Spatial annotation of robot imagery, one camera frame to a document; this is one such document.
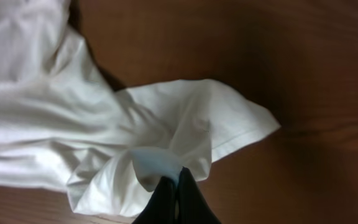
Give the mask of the white t-shirt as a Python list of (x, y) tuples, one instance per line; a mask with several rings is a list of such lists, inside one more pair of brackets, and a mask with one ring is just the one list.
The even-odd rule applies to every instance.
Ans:
[(0, 185), (65, 192), (83, 215), (137, 216), (158, 178), (196, 180), (280, 126), (214, 80), (113, 91), (68, 1), (0, 1)]

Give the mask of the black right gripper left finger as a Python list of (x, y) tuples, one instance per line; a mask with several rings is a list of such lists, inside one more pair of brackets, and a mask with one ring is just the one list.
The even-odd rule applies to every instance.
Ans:
[(148, 204), (132, 224), (174, 224), (175, 196), (175, 184), (162, 177)]

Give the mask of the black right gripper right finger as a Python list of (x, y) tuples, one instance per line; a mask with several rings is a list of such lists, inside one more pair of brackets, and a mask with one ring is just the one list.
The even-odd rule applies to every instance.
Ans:
[(182, 168), (177, 188), (178, 223), (221, 224), (209, 208), (190, 170)]

